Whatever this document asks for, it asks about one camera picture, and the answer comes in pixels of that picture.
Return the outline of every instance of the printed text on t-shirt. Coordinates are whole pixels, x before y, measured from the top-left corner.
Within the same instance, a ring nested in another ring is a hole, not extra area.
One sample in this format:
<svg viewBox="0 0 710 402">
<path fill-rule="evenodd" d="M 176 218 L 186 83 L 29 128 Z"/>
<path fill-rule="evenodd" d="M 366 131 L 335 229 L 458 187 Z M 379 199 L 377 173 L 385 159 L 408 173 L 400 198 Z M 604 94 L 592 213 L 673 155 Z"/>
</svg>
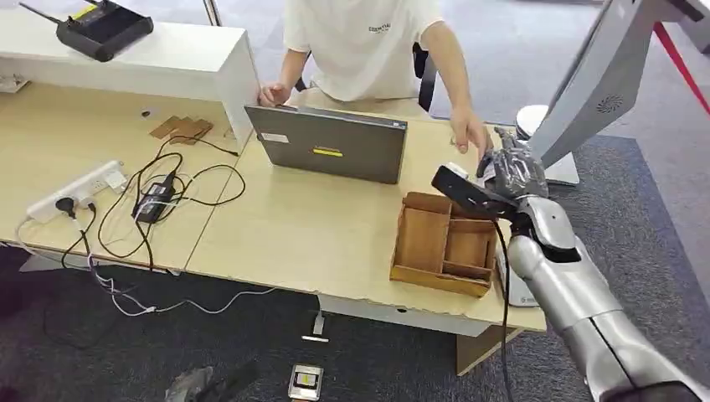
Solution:
<svg viewBox="0 0 710 402">
<path fill-rule="evenodd" d="M 389 31 L 389 27 L 389 23 L 385 23 L 379 27 L 370 27 L 370 32 L 372 32 L 373 34 L 382 34 Z"/>
</svg>

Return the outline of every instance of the cardboard piece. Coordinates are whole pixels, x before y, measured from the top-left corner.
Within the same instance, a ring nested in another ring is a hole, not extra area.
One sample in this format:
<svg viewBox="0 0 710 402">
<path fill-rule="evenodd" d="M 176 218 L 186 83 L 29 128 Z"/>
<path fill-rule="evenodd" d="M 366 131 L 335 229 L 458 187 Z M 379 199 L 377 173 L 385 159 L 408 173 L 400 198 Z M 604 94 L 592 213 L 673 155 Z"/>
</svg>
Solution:
<svg viewBox="0 0 710 402">
<path fill-rule="evenodd" d="M 194 136 L 193 140 L 186 140 L 184 142 L 185 144 L 188 144 L 188 145 L 196 144 L 198 139 L 201 139 L 202 137 L 204 137 L 210 130 L 212 130 L 212 127 L 214 127 L 214 124 L 212 124 L 209 121 L 206 121 L 204 119 L 200 119 L 198 121 L 195 121 L 194 125 L 200 129 L 200 132 Z"/>
<path fill-rule="evenodd" d="M 175 129 L 170 132 L 171 144 L 179 144 L 189 141 L 190 138 L 197 136 L 202 129 L 195 125 L 193 119 L 185 117 L 181 121 L 175 123 Z"/>
<path fill-rule="evenodd" d="M 160 126 L 156 127 L 155 130 L 151 131 L 151 135 L 158 139 L 165 138 L 166 135 L 175 130 L 175 125 L 178 121 L 180 121 L 180 117 L 170 116 L 170 118 L 165 120 Z"/>
<path fill-rule="evenodd" d="M 496 228 L 448 198 L 408 193 L 402 201 L 391 281 L 481 297 L 491 287 Z"/>
</svg>

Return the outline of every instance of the laptop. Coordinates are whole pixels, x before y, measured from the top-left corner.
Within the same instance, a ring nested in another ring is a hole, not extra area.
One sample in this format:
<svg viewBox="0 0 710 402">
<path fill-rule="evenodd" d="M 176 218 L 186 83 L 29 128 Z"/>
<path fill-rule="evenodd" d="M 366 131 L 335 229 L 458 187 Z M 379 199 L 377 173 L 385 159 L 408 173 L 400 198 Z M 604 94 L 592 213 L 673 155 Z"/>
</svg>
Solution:
<svg viewBox="0 0 710 402">
<path fill-rule="evenodd" d="M 310 107 L 245 106 L 272 163 L 396 184 L 407 122 Z"/>
</svg>

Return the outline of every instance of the yellow sticker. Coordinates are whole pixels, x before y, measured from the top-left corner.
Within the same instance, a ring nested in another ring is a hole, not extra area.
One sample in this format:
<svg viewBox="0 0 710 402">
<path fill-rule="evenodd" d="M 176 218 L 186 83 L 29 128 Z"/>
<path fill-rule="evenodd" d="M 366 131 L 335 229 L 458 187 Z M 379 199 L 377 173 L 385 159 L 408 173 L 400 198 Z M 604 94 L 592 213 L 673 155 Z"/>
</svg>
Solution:
<svg viewBox="0 0 710 402">
<path fill-rule="evenodd" d="M 336 150 L 325 150 L 320 148 L 313 148 L 313 153 L 319 153 L 321 155 L 329 155 L 331 157 L 342 157 L 342 152 Z"/>
<path fill-rule="evenodd" d="M 296 376 L 296 384 L 305 385 L 306 387 L 315 387 L 316 376 L 313 374 L 299 373 Z"/>
<path fill-rule="evenodd" d="M 86 14 L 94 11 L 96 9 L 96 6 L 94 4 L 91 4 L 89 7 L 84 8 L 83 10 L 79 11 L 78 13 L 72 15 L 71 17 L 73 19 L 79 19 L 81 17 L 84 17 Z"/>
</svg>

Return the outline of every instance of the speaker grille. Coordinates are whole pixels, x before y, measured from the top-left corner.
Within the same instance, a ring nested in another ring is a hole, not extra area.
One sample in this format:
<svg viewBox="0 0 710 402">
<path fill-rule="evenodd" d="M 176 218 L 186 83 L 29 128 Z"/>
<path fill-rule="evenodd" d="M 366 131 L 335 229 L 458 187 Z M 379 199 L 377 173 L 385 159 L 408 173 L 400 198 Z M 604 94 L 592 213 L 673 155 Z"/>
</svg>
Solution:
<svg viewBox="0 0 710 402">
<path fill-rule="evenodd" d="M 621 95 L 609 95 L 597 104 L 597 112 L 603 114 L 611 113 L 619 109 L 623 104 L 624 98 Z"/>
</svg>

